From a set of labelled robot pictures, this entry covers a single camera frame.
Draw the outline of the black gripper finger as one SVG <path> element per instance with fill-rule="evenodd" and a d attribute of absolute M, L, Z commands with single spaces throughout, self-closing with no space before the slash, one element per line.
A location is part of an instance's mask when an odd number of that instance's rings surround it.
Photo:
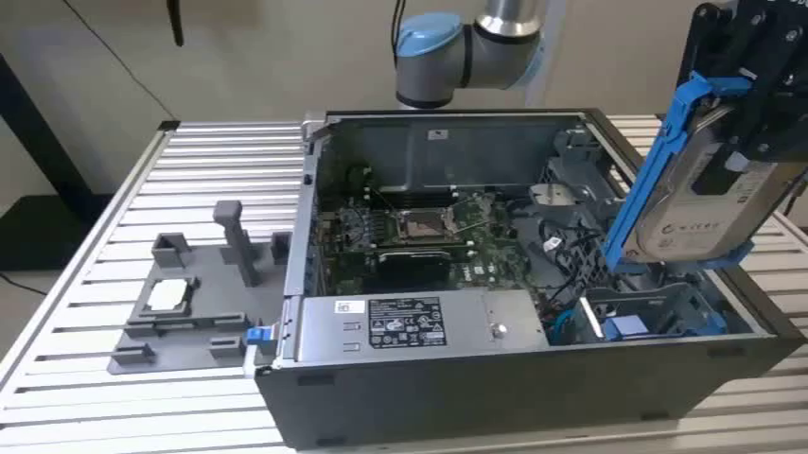
<path fill-rule="evenodd" d="M 693 13 L 681 55 L 679 85 L 687 83 L 693 71 L 704 73 L 719 34 L 727 23 L 725 10 L 716 4 L 701 3 Z"/>
<path fill-rule="evenodd" d="M 693 183 L 699 194 L 725 194 L 751 162 L 807 162 L 807 53 L 764 51 L 740 58 L 723 56 L 711 76 L 751 72 L 751 89 L 737 102 L 727 140 Z"/>

